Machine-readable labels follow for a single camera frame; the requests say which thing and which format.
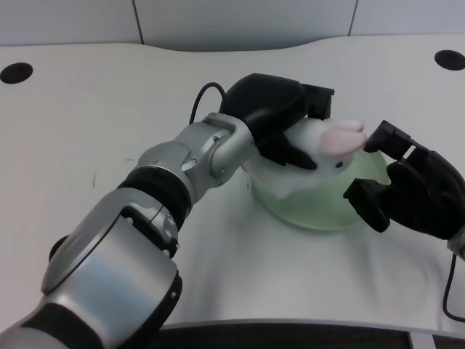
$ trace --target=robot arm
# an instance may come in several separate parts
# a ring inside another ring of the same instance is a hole
[[[39,306],[0,334],[0,348],[140,346],[179,299],[182,280],[171,259],[193,205],[227,182],[255,147],[265,149],[309,111],[328,115],[331,91],[252,74],[228,91],[221,113],[142,154],[54,246]]]
[[[381,151],[395,162],[387,167],[389,185],[356,179],[349,186],[344,197],[357,213],[378,232],[394,220],[448,240],[448,248],[465,260],[465,181],[460,173],[387,121],[370,136],[364,151]]]

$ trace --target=translucent green bowl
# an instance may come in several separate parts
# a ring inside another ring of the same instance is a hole
[[[300,190],[278,200],[259,178],[251,176],[252,191],[265,207],[286,222],[314,230],[347,229],[362,219],[342,195],[355,178],[389,184],[386,165],[380,153],[358,151],[345,171],[317,188]]]

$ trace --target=white table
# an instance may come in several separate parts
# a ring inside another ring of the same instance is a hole
[[[259,72],[334,88],[334,118],[363,119],[368,133],[387,119],[465,173],[465,71],[439,67],[441,49],[465,53],[465,36],[344,37],[223,53],[0,47],[0,69],[22,61],[34,68],[21,84],[0,84],[0,330],[39,301],[53,243],[145,149],[177,135],[207,82],[228,89]],[[198,118],[218,106],[208,91]],[[465,337],[465,326],[440,308],[445,242],[399,225],[382,234],[295,229],[263,209],[237,172],[194,208],[179,241],[184,289],[168,326],[260,319]],[[465,316],[465,262],[449,308]]]

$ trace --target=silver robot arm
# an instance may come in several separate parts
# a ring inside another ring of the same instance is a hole
[[[143,343],[179,299],[182,280],[171,260],[178,230],[254,148],[241,120],[211,113],[142,154],[127,179],[52,249],[39,306],[0,335],[0,349]]]

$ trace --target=wire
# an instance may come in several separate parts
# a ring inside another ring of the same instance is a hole
[[[460,316],[453,315],[449,313],[449,310],[448,310],[449,291],[450,291],[450,285],[452,284],[453,272],[456,269],[456,260],[457,260],[457,256],[455,254],[452,254],[452,261],[450,262],[449,279],[448,279],[447,284],[445,285],[444,297],[442,298],[442,311],[448,318],[451,318],[459,322],[465,322],[465,318],[461,318]]]
[[[205,91],[206,91],[207,89],[209,89],[210,87],[216,87],[216,88],[217,88],[217,90],[218,90],[219,93],[221,94],[222,100],[226,97],[225,91],[223,90],[223,88],[221,87],[221,85],[218,84],[218,83],[216,83],[216,82],[209,82],[207,85],[205,85],[204,87],[202,87],[202,89],[200,90],[200,92],[199,92],[198,95],[197,95],[197,98],[195,99],[194,106],[192,107],[192,113],[190,114],[189,124],[191,124],[191,123],[194,122],[195,113],[197,113],[198,104],[199,104],[199,102],[201,101],[201,98],[202,98],[203,94],[205,93]]]

